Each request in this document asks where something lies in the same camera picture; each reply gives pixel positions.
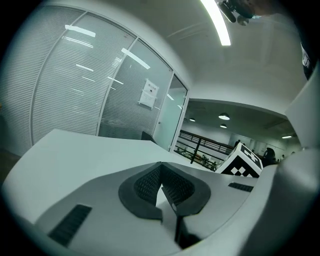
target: metal railing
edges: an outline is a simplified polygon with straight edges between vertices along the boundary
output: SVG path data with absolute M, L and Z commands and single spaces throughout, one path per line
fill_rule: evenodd
M 206 138 L 206 137 L 202 137 L 200 135 L 196 135 L 194 133 L 191 133 L 191 132 L 188 132 L 188 131 L 185 131 L 185 130 L 181 130 L 180 131 L 180 134 L 179 134 L 179 138 L 181 139 L 184 139 L 188 142 L 192 142 L 194 144 L 196 144 L 196 146 L 191 146 L 189 144 L 186 144 L 184 142 L 181 141 L 181 139 L 177 141 L 177 143 L 180 143 L 182 145 L 185 145 L 188 147 L 188 149 L 193 149 L 193 152 L 190 152 L 178 145 L 175 146 L 175 149 L 174 149 L 174 152 L 180 154 L 181 156 L 185 157 L 185 158 L 188 158 L 190 159 L 190 163 L 192 164 L 193 162 L 196 162 L 198 164 L 200 164 L 201 166 L 211 170 L 211 171 L 216 171 L 216 168 L 217 168 L 217 163 L 215 161 L 210 161 L 205 155 L 202 155 L 200 156 L 198 154 L 198 152 L 201 152 L 201 153 L 204 153 L 206 155 L 209 155 L 217 160 L 220 160 L 220 161 L 223 161 L 224 159 L 220 158 L 220 157 L 217 157 L 215 155 L 212 155 L 208 152 L 205 152 L 201 149 L 199 149 L 199 147 L 204 147 L 206 149 L 209 149 L 209 150 L 213 150 L 213 151 L 216 151 L 216 152 L 219 152 L 219 153 L 222 153 L 224 155 L 229 155 L 232 150 L 234 149 L 233 146 L 229 146 L 229 145 L 226 145 L 226 144 L 223 144 L 223 143 L 220 143 L 220 142 L 217 142 L 217 141 L 214 141 L 212 139 L 209 139 L 209 138 Z

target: white ceiling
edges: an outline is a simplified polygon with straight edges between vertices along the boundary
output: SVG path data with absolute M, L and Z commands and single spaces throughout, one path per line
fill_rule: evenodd
M 220 119 L 221 113 L 228 113 L 230 120 Z M 259 136 L 279 140 L 282 136 L 295 132 L 290 122 L 283 117 L 225 103 L 189 101 L 185 120 L 188 121 L 190 118 L 195 118 L 197 124 L 214 128 L 226 124 L 228 131 L 250 138 Z
M 154 28 L 197 79 L 203 66 L 247 66 L 305 82 L 299 35 L 282 15 L 252 19 L 247 26 L 225 20 L 231 46 L 222 46 L 200 0 L 108 0 Z

